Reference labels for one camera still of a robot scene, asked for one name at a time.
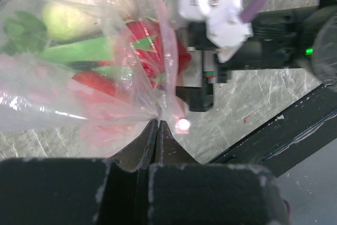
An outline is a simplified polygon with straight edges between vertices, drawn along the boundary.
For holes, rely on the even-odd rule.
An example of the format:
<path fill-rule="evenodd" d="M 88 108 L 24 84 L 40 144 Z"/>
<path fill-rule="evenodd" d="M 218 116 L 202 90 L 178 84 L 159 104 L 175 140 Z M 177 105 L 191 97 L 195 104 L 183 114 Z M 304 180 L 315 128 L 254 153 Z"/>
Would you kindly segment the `green fake chili pepper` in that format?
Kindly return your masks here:
<path fill-rule="evenodd" d="M 38 57 L 44 61 L 62 64 L 76 61 L 110 61 L 113 56 L 110 40 L 100 37 L 49 47 Z"/>

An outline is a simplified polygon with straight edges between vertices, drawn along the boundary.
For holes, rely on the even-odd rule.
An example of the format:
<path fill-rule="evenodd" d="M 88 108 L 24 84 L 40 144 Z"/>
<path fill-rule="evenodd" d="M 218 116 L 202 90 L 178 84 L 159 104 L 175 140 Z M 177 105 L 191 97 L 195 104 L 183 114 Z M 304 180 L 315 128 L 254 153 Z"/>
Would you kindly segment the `red fake strawberry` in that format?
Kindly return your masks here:
<path fill-rule="evenodd" d="M 159 22 L 150 18 L 129 21 L 121 34 L 135 49 L 151 85 L 163 86 L 166 70 Z"/>

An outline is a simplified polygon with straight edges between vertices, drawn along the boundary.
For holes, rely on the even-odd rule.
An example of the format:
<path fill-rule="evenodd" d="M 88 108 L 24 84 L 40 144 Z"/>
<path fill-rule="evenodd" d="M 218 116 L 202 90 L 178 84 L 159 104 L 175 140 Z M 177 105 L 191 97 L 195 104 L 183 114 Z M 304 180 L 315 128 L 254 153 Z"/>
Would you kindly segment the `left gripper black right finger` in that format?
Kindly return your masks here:
<path fill-rule="evenodd" d="M 148 224 L 289 224 L 274 175 L 257 164 L 169 161 L 175 144 L 165 121 L 148 169 Z"/>

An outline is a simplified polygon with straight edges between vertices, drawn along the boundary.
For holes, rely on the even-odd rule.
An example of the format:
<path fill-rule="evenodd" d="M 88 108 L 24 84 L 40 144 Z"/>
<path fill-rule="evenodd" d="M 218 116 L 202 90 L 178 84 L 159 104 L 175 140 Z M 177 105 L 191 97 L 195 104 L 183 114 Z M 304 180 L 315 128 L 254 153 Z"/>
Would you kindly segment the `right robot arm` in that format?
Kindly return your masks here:
<path fill-rule="evenodd" d="M 202 53 L 201 85 L 178 86 L 176 95 L 193 112 L 213 107 L 214 83 L 226 83 L 231 71 L 305 69 L 336 91 L 336 0 L 319 0 L 318 6 L 258 13 L 253 36 L 221 63 L 219 49 L 206 37 L 204 23 L 189 23 L 189 45 Z"/>

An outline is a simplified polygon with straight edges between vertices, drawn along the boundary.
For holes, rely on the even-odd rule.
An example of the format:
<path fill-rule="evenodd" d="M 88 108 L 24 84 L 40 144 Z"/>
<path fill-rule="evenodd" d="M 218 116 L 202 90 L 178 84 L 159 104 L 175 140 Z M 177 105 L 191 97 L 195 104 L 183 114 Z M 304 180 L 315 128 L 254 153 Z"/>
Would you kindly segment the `clear zip top bag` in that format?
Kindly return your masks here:
<path fill-rule="evenodd" d="M 33 11 L 45 0 L 10 0 L 1 5 L 1 46 L 7 41 L 4 16 L 15 10 Z M 173 133 L 187 134 L 190 121 L 179 102 L 175 88 L 191 56 L 169 24 L 163 0 L 134 0 L 136 14 L 129 20 L 104 10 L 102 27 L 94 34 L 71 42 L 48 43 L 46 48 L 106 37 L 113 48 L 110 61 L 52 63 L 40 59 L 41 52 L 1 51 L 1 131 L 80 127 L 79 137 L 85 156 L 111 156 L 138 137 L 151 120 L 166 121 Z M 163 86 L 153 87 L 135 49 L 121 30 L 129 21 L 150 18 L 159 22 L 166 78 Z M 114 81 L 129 97 L 129 102 L 83 103 L 67 87 L 76 73 L 92 71 Z"/>

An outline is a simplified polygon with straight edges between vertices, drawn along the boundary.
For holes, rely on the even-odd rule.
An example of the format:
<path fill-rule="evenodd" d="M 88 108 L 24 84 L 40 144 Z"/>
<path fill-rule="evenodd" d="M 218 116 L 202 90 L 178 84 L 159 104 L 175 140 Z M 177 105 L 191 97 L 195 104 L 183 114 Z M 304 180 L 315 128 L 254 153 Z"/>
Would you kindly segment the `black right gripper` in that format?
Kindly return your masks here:
<path fill-rule="evenodd" d="M 214 105 L 214 85 L 227 83 L 233 71 L 299 68 L 300 30 L 318 10 L 310 6 L 257 14 L 252 22 L 254 35 L 225 63 L 220 62 L 218 48 L 206 37 L 205 23 L 189 23 L 188 43 L 201 53 L 201 74 L 196 78 L 201 83 L 197 87 L 178 86 L 176 95 L 190 111 L 207 112 Z"/>

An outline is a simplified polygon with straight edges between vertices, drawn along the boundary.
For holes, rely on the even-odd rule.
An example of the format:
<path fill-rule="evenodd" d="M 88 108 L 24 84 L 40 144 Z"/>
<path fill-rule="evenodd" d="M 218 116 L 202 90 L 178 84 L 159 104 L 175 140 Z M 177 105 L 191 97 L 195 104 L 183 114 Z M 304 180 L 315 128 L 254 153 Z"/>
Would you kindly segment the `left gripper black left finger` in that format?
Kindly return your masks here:
<path fill-rule="evenodd" d="M 146 224 L 158 121 L 111 158 L 1 161 L 1 224 Z"/>

